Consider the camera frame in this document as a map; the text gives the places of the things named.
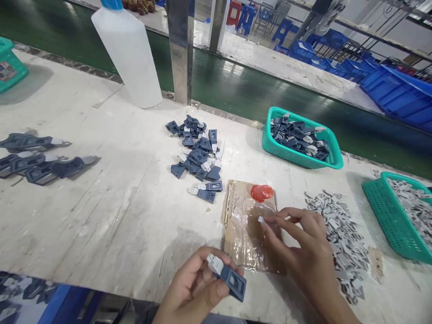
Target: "red stool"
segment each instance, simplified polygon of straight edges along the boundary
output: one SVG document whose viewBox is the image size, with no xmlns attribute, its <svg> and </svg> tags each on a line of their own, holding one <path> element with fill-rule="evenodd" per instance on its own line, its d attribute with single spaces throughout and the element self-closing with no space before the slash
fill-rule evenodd
<svg viewBox="0 0 432 324">
<path fill-rule="evenodd" d="M 231 14 L 233 12 L 233 8 L 237 9 L 237 13 L 235 14 L 235 18 L 231 17 Z M 235 0 L 231 1 L 231 4 L 229 5 L 229 11 L 228 11 L 228 17 L 226 19 L 226 24 L 228 26 L 235 25 L 235 29 L 237 29 L 237 25 L 239 24 L 239 18 L 240 13 L 242 11 L 242 4 L 240 2 L 237 2 Z"/>
</svg>

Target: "work table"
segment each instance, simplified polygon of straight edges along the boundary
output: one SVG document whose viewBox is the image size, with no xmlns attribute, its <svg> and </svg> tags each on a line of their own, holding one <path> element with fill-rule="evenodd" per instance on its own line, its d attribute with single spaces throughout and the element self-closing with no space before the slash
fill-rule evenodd
<svg viewBox="0 0 432 324">
<path fill-rule="evenodd" d="M 72 142 L 53 154 L 101 159 L 79 177 L 45 187 L 19 176 L 0 180 L 0 270 L 160 302 L 198 247 L 223 244 L 225 190 L 209 204 L 187 192 L 195 177 L 170 173 L 184 147 L 165 124 L 189 114 L 218 130 L 224 185 L 229 179 L 268 184 L 279 209 L 305 208 L 305 191 L 346 196 L 365 245 L 382 254 L 383 277 L 368 276 L 366 300 L 353 306 L 363 323 L 430 320 L 432 267 L 391 250 L 361 189 L 374 170 L 386 168 L 345 155 L 342 170 L 308 170 L 266 153 L 259 123 L 168 99 L 142 110 L 123 85 L 15 53 L 30 74 L 0 95 L 1 139 L 30 127 Z M 244 302 L 229 297 L 214 312 L 273 324 L 316 321 L 289 278 L 254 271 L 245 277 Z"/>
</svg>

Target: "fingernail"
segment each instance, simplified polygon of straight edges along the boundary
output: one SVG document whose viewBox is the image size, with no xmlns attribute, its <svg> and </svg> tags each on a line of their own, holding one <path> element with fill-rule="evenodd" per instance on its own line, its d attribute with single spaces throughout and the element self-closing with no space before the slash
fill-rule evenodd
<svg viewBox="0 0 432 324">
<path fill-rule="evenodd" d="M 219 281 L 216 292 L 219 297 L 226 297 L 230 293 L 230 288 L 222 280 Z"/>
</svg>

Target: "hand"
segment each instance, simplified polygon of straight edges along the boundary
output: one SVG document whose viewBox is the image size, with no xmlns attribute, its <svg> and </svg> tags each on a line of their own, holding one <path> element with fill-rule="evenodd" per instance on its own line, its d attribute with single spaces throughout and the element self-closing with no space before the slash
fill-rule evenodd
<svg viewBox="0 0 432 324">
<path fill-rule="evenodd" d="M 299 242 L 300 248 L 287 247 L 267 224 L 261 224 L 269 245 L 279 254 L 299 287 L 324 318 L 331 324 L 359 323 L 339 293 L 324 218 L 312 211 L 289 207 L 274 216 L 265 217 L 265 220 L 286 230 Z"/>
<path fill-rule="evenodd" d="M 229 256 L 214 247 L 200 247 L 176 272 L 153 324 L 199 324 L 230 293 L 228 286 L 213 276 L 207 256 L 212 253 L 241 276 Z"/>
</svg>

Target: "cardboard piece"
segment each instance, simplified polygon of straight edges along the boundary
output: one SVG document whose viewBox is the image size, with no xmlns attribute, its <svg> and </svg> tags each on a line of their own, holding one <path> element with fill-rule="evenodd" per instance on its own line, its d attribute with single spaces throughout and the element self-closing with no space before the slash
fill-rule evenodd
<svg viewBox="0 0 432 324">
<path fill-rule="evenodd" d="M 286 275 L 286 268 L 279 256 L 266 247 L 264 233 L 258 221 L 260 216 L 276 212 L 275 196 L 256 202 L 250 195 L 253 184 L 229 180 L 226 190 L 222 221 L 225 225 L 224 251 L 233 261 L 245 269 L 269 271 Z M 270 225 L 281 238 L 280 228 Z"/>
</svg>

